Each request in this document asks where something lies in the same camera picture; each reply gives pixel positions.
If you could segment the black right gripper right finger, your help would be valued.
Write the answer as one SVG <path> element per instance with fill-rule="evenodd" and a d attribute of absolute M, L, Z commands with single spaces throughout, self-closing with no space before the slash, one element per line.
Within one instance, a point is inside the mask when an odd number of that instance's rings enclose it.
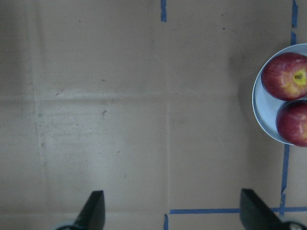
<path fill-rule="evenodd" d="M 252 189 L 241 190 L 240 221 L 246 230 L 290 230 Z"/>

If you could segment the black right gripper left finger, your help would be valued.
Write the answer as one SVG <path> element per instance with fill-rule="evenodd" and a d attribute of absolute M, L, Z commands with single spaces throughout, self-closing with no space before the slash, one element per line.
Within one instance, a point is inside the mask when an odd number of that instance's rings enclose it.
<path fill-rule="evenodd" d="M 105 225 L 104 191 L 93 191 L 87 199 L 72 230 L 102 230 Z"/>

